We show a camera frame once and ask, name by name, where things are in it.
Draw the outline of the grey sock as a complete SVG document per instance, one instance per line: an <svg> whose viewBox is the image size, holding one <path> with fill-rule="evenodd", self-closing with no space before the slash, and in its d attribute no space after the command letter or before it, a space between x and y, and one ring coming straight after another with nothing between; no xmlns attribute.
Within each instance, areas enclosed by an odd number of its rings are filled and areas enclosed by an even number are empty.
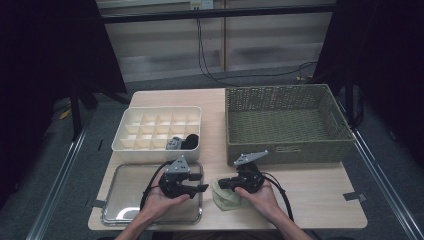
<svg viewBox="0 0 424 240"><path fill-rule="evenodd" d="M182 140L179 137L170 139L165 147L166 150L179 150L182 146Z"/></svg>

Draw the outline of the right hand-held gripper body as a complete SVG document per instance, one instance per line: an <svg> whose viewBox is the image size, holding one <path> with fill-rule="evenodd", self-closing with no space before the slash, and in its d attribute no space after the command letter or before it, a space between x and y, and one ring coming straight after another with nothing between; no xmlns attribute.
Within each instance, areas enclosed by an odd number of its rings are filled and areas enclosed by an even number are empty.
<svg viewBox="0 0 424 240"><path fill-rule="evenodd" d="M248 193L256 193L262 187L265 177L259 171L255 160L262 158L268 154L267 150L262 152L254 152L241 154L234 162L238 175L234 178L232 189L241 187Z"/></svg>

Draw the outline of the metal floor rail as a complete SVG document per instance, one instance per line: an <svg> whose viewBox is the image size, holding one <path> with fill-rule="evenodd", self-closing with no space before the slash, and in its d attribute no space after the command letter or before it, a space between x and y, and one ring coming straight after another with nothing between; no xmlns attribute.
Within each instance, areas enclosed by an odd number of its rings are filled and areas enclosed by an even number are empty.
<svg viewBox="0 0 424 240"><path fill-rule="evenodd" d="M55 181L49 191L49 194L38 213L26 240L42 240L54 211L57 208L59 198L63 192L65 184L69 178L75 160L80 152L81 146L86 137L86 129L83 129L80 134L72 141L69 151L64 159L64 162L57 174Z"/></svg>
<svg viewBox="0 0 424 240"><path fill-rule="evenodd" d="M377 112L362 107L356 146L344 160L368 220L357 240L424 240L424 169Z"/></svg>

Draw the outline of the black horizontal bar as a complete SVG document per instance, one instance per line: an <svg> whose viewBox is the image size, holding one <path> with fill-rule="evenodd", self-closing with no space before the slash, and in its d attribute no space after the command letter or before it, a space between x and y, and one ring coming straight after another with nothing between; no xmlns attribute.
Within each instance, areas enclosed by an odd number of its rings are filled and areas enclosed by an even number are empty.
<svg viewBox="0 0 424 240"><path fill-rule="evenodd" d="M104 24L153 22L168 20L209 19L223 17L244 17L264 15L309 14L333 12L335 4L294 5L260 8L229 8L216 10L187 10L176 12L159 12L146 14L106 15L99 18Z"/></svg>

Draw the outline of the clear plastic lid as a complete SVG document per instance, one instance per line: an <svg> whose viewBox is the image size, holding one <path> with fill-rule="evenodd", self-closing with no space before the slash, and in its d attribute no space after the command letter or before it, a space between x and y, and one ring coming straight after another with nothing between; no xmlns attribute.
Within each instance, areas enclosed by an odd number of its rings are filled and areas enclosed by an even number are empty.
<svg viewBox="0 0 424 240"><path fill-rule="evenodd" d="M101 221L106 226L126 226L140 211L143 192L158 165L123 164L113 176L102 209ZM202 215L202 194L197 193L181 205L169 209L155 225L194 225Z"/></svg>

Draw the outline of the cream divided storage box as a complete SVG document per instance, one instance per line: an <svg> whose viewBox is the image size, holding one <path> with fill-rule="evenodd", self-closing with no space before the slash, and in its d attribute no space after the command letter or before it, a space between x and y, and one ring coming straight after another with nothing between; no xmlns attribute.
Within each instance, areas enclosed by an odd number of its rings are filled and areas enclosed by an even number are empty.
<svg viewBox="0 0 424 240"><path fill-rule="evenodd" d="M112 150L126 163L159 164L181 155L195 162L200 155L202 110L198 106L132 107L124 111ZM199 136L193 150L166 150L170 139Z"/></svg>

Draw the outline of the white power outlet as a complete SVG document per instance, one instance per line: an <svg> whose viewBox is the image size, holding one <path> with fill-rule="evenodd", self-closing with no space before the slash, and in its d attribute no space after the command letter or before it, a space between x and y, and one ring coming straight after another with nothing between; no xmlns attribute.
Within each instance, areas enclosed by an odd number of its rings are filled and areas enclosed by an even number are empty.
<svg viewBox="0 0 424 240"><path fill-rule="evenodd" d="M212 10L213 8L213 0L190 0L191 10Z"/></svg>

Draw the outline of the black sock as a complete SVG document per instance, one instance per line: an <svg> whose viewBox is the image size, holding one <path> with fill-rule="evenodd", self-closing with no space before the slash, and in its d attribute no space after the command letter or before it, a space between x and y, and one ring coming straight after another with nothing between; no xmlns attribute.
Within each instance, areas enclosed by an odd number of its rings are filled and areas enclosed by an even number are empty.
<svg viewBox="0 0 424 240"><path fill-rule="evenodd" d="M199 136L197 134L190 134L182 141L181 148L183 150L193 150L198 146L198 144Z"/></svg>

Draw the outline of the green woven basket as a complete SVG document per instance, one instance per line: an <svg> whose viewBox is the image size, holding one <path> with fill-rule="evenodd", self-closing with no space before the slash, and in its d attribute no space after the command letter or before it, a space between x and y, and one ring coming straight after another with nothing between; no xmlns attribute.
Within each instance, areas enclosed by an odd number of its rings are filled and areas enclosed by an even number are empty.
<svg viewBox="0 0 424 240"><path fill-rule="evenodd" d="M336 163L355 139L325 84L225 90L227 162L267 151L258 165Z"/></svg>

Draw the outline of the black curtain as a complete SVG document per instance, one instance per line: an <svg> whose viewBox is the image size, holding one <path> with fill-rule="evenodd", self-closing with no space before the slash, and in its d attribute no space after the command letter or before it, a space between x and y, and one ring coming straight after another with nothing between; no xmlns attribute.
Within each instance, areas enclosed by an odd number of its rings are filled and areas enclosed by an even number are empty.
<svg viewBox="0 0 424 240"><path fill-rule="evenodd" d="M53 105L125 83L96 0L0 0L0 207L50 125Z"/></svg>
<svg viewBox="0 0 424 240"><path fill-rule="evenodd" d="M336 0L314 78L359 86L424 168L424 0Z"/></svg>

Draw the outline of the cream sock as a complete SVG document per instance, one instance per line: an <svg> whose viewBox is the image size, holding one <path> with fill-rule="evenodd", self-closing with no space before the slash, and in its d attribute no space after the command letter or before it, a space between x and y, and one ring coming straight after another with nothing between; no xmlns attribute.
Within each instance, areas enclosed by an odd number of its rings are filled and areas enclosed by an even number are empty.
<svg viewBox="0 0 424 240"><path fill-rule="evenodd" d="M215 205L222 211L230 211L242 208L242 197L231 189L222 189L217 180L212 182L212 199Z"/></svg>

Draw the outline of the black metal stand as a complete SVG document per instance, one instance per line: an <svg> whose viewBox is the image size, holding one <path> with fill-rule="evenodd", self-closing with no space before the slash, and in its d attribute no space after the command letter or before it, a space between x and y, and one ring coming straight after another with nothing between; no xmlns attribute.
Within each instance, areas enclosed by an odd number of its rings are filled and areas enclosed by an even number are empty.
<svg viewBox="0 0 424 240"><path fill-rule="evenodd" d="M347 69L345 80L345 110L351 129L358 127L364 115L363 96L355 88L355 74L352 69Z"/></svg>
<svg viewBox="0 0 424 240"><path fill-rule="evenodd" d="M69 97L73 121L73 141L77 140L83 128L79 103L82 103L88 110L96 109L98 106L94 90L95 84L90 81L75 80L71 84Z"/></svg>

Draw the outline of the person's left hand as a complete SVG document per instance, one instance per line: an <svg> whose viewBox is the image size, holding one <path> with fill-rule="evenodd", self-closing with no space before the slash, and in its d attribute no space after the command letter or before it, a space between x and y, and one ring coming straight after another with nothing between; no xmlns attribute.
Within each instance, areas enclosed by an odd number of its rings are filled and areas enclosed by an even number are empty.
<svg viewBox="0 0 424 240"><path fill-rule="evenodd" d="M159 187L153 187L147 194L139 215L145 222L152 223L162 217L170 208L178 206L189 199L190 196L187 194L176 198L168 198Z"/></svg>

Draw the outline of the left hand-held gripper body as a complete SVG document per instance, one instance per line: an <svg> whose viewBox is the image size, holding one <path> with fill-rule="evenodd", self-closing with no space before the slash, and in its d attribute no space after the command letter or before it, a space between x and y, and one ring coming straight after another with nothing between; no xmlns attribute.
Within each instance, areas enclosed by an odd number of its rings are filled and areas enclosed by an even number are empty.
<svg viewBox="0 0 424 240"><path fill-rule="evenodd" d="M174 160L164 171L159 180L159 187L168 198L177 198L182 195L188 195L193 198L193 187L183 185L184 180L190 176L190 167L184 156Z"/></svg>

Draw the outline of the person's right hand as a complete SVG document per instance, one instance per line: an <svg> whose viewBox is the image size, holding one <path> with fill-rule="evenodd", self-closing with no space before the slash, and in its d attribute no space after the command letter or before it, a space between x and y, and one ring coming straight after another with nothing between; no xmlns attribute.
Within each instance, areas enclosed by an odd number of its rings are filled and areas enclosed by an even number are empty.
<svg viewBox="0 0 424 240"><path fill-rule="evenodd" d="M235 192L242 198L247 199L250 204L270 223L274 222L275 214L281 211L273 188L268 181L265 181L256 193L249 193L241 187L236 187Z"/></svg>

